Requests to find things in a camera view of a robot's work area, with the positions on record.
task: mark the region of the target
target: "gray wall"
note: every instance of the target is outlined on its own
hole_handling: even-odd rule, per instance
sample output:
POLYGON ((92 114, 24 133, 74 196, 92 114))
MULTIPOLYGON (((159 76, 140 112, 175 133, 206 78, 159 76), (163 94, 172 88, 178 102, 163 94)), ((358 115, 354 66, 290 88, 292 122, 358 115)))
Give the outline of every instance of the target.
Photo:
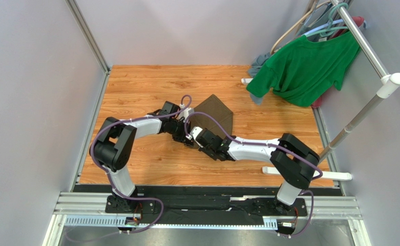
MULTIPOLYGON (((355 0, 352 15, 370 25, 365 36, 391 73, 400 72, 400 1, 355 0)), ((380 88, 364 54, 352 65, 341 92, 329 91, 321 107, 331 138, 380 88)), ((373 245, 400 245, 400 88, 338 147, 340 171, 353 181, 355 195, 373 245)))
POLYGON ((77 0, 109 65, 250 64, 308 0, 77 0))
POLYGON ((0 245, 41 245, 101 71, 65 1, 0 2, 0 245))

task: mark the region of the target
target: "white pipe connector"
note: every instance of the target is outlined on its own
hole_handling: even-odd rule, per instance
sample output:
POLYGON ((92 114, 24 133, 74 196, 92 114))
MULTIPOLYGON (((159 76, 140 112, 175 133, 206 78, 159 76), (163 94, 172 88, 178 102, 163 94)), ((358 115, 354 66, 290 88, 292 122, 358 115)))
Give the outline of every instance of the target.
POLYGON ((388 74, 381 79, 383 86, 377 91, 380 98, 388 98, 394 91, 400 87, 400 73, 388 74))

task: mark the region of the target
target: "t-shirt sleeve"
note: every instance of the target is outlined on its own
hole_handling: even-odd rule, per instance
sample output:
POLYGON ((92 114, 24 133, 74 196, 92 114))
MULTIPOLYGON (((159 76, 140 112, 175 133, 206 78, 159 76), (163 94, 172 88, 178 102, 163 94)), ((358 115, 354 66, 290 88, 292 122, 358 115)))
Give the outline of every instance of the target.
POLYGON ((256 97, 263 97, 269 90, 276 86, 277 75, 266 65, 263 65, 253 80, 248 84, 247 91, 256 97))

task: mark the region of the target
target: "green t-shirt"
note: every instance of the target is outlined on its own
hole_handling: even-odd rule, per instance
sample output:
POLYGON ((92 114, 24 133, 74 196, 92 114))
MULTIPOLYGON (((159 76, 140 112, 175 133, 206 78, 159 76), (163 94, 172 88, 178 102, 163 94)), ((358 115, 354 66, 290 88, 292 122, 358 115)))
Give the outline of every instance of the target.
POLYGON ((301 36, 271 56, 247 90, 263 97, 273 88, 286 101, 308 107, 332 85, 341 89, 344 74, 359 51, 351 32, 317 43, 301 36))

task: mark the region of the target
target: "wooden table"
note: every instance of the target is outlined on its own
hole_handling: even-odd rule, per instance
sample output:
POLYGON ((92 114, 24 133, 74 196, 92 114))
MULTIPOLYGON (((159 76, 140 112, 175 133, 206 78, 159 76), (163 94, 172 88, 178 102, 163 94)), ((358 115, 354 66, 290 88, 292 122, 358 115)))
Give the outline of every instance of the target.
MULTIPOLYGON (((255 105, 241 83, 248 66, 114 66, 104 94, 94 135, 103 121, 136 118, 160 109, 168 100, 179 104, 184 94, 192 107, 211 94, 234 112, 233 135, 248 139, 273 139, 292 133, 317 153, 322 144, 311 108, 291 105, 268 93, 255 105)), ((141 185, 279 186, 280 176, 265 175, 258 161, 213 161, 204 153, 186 148, 169 134, 135 140, 128 163, 131 178, 141 185)), ((327 161, 321 170, 328 171, 327 161)), ((88 156, 80 183, 108 183, 102 170, 88 156)), ((333 186, 315 180, 312 186, 333 186)))

